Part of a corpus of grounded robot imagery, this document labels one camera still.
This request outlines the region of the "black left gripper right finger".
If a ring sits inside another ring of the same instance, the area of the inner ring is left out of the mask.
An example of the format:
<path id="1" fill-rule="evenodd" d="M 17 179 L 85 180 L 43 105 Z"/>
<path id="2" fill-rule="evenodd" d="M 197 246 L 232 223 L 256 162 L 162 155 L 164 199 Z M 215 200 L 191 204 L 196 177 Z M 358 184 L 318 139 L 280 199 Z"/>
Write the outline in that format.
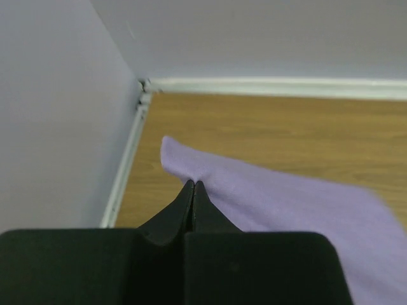
<path id="1" fill-rule="evenodd" d="M 239 230 L 195 184 L 185 304 L 352 304 L 335 247 L 314 232 Z"/>

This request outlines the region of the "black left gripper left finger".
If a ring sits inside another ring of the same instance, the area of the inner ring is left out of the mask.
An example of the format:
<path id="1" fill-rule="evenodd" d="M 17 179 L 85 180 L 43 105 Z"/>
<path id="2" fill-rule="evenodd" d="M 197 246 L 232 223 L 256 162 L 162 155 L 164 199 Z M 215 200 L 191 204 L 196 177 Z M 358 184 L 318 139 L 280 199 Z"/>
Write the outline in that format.
<path id="1" fill-rule="evenodd" d="M 2 304 L 182 304 L 183 234 L 194 195 L 135 229 L 19 229 L 1 235 Z"/>

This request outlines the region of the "lavender t-shirt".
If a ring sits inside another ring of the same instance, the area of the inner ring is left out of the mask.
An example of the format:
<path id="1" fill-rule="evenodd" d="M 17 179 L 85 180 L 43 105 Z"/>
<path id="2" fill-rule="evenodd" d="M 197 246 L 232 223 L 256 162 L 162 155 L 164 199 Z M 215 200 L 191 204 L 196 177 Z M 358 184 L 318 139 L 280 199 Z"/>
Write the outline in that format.
<path id="1" fill-rule="evenodd" d="M 243 231 L 312 231 L 335 246 L 356 304 L 406 303 L 406 233 L 373 192 L 276 172 L 164 137 L 163 169 L 203 182 L 211 202 Z"/>

